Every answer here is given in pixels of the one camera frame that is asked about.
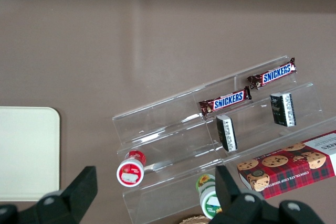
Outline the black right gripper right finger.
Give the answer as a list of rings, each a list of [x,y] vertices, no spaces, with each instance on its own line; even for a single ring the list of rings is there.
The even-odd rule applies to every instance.
[[[310,206],[300,201],[284,200],[274,207],[255,191],[240,191],[224,165],[216,167],[215,188],[222,212],[210,223],[323,223]]]

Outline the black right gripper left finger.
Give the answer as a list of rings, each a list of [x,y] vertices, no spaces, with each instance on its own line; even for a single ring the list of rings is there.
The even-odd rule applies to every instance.
[[[97,192],[96,168],[87,166],[63,192],[48,195],[26,210],[1,205],[1,223],[80,223]]]

